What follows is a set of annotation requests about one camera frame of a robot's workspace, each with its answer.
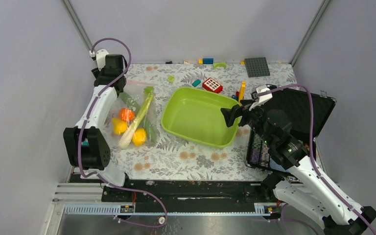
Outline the white green toy leek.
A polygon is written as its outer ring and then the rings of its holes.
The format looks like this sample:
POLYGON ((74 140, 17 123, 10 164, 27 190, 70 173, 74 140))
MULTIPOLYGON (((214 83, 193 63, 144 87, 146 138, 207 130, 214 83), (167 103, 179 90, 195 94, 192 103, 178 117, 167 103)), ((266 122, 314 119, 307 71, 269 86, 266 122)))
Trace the white green toy leek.
POLYGON ((141 108, 139 109, 139 111, 137 112, 135 118, 133 119, 133 121, 131 122, 131 124, 127 128, 127 130, 124 132, 124 134, 120 138, 120 140, 118 142, 119 148, 126 149, 129 146, 129 144, 130 144, 130 142, 133 138, 133 135, 136 132, 139 124, 141 123, 141 121, 144 119, 144 117, 146 116, 146 114, 148 112, 149 106, 150 106, 150 104, 153 100, 153 96, 154 96, 153 90, 154 90, 154 88, 152 86, 147 86, 147 87, 144 88, 144 91, 143 91, 144 94, 145 94, 144 102, 143 102, 141 108))

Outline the clear zip top bag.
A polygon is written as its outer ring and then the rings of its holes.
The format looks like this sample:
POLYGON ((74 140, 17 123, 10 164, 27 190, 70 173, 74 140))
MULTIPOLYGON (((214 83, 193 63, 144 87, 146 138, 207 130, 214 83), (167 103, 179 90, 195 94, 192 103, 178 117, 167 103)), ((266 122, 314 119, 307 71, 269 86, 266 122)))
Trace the clear zip top bag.
MULTIPOLYGON (((123 92, 126 92, 129 95, 131 95, 133 98, 135 98, 137 100, 137 102, 140 104, 140 106, 142 106, 144 99, 145 99, 145 94, 144 94, 143 91, 144 91, 144 88, 147 87, 147 86, 152 86, 154 88, 154 90, 153 90, 154 96, 153 96, 153 100, 152 100, 152 102, 149 106, 149 109, 148 109, 148 116, 150 118, 154 117, 153 119, 156 122, 156 128, 157 128, 156 101, 155 101, 155 94, 158 91, 157 85, 154 84, 154 83, 129 81, 126 84, 123 92)), ((103 129, 104 136, 106 137, 106 141, 107 141, 107 143, 108 143, 108 145, 110 146, 111 149, 114 149, 114 148, 115 149, 121 149, 118 146, 118 142, 119 142, 119 140, 120 140, 120 138, 122 137, 123 134, 116 135, 116 134, 113 133, 112 118, 119 118, 118 112, 122 108, 128 108, 128 107, 122 102, 122 100, 118 96, 116 101, 113 102, 113 105, 111 106, 109 113, 108 113, 108 116, 107 116, 106 121, 105 121, 105 126, 104 126, 104 129, 103 129)), ((149 142, 148 139, 147 139, 147 141, 143 145, 135 146, 133 144, 133 142, 131 141, 129 146, 126 149, 131 149, 131 148, 135 148, 135 147, 142 147, 142 146, 150 146, 150 145, 155 144, 156 142, 149 142)))

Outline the orange toy fruit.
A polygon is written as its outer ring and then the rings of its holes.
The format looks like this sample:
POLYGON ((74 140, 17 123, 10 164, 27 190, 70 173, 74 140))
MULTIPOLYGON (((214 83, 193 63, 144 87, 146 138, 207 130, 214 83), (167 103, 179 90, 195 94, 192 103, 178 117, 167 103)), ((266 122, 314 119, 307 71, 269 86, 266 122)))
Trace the orange toy fruit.
POLYGON ((128 108, 122 108, 118 112, 118 117, 125 122, 131 122, 135 118, 135 113, 133 110, 128 108))

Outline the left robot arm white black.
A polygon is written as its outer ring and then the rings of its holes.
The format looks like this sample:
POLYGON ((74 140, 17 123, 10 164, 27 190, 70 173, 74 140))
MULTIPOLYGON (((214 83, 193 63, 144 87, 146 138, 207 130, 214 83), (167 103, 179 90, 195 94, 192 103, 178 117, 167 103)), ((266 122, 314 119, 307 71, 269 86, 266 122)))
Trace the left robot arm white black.
POLYGON ((63 139, 71 166, 78 167, 82 177, 96 176, 114 187, 114 196, 127 201, 132 196, 131 186, 125 183, 126 173, 109 167, 111 151, 102 129, 112 105, 123 92, 126 78, 126 59, 120 54, 109 54, 102 49, 95 53, 97 68, 91 101, 74 127, 67 127, 63 139))

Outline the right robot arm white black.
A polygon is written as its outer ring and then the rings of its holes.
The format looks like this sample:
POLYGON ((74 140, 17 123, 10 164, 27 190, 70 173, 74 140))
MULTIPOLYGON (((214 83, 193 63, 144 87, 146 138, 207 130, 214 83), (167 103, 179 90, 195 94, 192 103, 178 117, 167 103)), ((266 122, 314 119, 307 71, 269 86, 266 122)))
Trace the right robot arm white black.
POLYGON ((269 148, 274 162, 289 171, 312 193, 292 186, 282 176, 268 176, 261 195, 273 202, 287 203, 316 222, 327 235, 360 235, 376 218, 371 206, 352 200, 310 157, 310 151, 290 134, 291 122, 282 110, 265 111, 251 104, 220 109, 226 125, 241 118, 240 126, 249 125, 269 148))

